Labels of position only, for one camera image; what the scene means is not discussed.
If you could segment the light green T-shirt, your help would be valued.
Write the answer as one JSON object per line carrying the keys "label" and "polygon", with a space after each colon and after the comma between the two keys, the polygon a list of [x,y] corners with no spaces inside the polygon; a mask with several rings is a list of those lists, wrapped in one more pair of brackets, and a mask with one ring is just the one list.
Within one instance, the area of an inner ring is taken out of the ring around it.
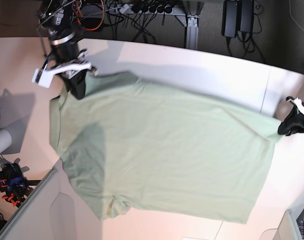
{"label": "light green T-shirt", "polygon": [[50,101],[50,144],[100,219],[131,208],[245,224],[280,122],[132,73],[86,78]]}

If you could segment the black power strip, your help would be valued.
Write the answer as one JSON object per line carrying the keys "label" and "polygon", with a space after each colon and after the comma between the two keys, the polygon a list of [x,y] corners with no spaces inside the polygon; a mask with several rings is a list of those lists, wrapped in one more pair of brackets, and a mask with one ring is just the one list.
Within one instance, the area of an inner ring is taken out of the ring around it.
{"label": "black power strip", "polygon": [[175,5],[174,4],[160,4],[160,3],[144,3],[138,2],[131,6],[130,10],[134,14],[171,14]]}

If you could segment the right black power adapter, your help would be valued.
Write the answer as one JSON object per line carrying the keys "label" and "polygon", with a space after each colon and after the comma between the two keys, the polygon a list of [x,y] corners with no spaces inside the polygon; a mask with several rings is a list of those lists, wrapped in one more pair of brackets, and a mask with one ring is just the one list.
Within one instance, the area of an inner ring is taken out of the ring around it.
{"label": "right black power adapter", "polygon": [[252,33],[254,21],[254,1],[240,0],[239,1],[239,30],[245,33]]}

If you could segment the black power adapter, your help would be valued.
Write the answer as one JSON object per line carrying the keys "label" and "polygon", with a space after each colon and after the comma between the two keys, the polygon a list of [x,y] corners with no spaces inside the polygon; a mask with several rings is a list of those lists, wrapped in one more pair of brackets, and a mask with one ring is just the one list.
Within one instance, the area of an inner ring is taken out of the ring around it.
{"label": "black power adapter", "polygon": [[245,33],[252,33],[254,21],[254,1],[240,0],[239,1],[239,30]]}
{"label": "black power adapter", "polygon": [[235,38],[237,31],[238,2],[225,0],[223,3],[223,17],[221,34],[227,38]]}

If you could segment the white corner panel right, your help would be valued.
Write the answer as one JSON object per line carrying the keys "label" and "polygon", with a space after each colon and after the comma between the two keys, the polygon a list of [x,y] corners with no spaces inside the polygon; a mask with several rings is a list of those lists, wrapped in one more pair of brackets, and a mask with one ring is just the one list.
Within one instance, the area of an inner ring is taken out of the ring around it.
{"label": "white corner panel right", "polygon": [[264,231],[260,240],[301,240],[301,234],[292,212],[287,210],[278,226],[275,229]]}

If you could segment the left black power adapter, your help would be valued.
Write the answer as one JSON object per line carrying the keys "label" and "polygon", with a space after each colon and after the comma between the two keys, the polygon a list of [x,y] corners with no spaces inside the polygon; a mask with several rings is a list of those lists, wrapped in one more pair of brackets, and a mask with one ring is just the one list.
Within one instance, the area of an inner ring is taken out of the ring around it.
{"label": "left black power adapter", "polygon": [[227,38],[235,38],[237,31],[238,2],[225,0],[223,3],[223,17],[221,34]]}

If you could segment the white panel divider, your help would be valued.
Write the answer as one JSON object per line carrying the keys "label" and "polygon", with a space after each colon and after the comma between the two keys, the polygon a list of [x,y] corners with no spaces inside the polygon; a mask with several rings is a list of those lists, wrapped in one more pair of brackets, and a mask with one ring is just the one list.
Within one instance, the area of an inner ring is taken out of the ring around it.
{"label": "white panel divider", "polygon": [[0,231],[0,240],[76,240],[75,203],[51,170]]}

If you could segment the grey aluminium table leg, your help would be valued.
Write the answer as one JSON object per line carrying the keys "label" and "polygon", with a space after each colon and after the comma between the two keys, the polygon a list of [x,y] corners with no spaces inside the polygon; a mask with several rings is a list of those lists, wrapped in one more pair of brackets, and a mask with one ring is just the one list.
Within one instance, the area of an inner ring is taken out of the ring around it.
{"label": "grey aluminium table leg", "polygon": [[190,50],[197,50],[198,48],[198,17],[188,16],[186,27],[186,41],[185,47]]}

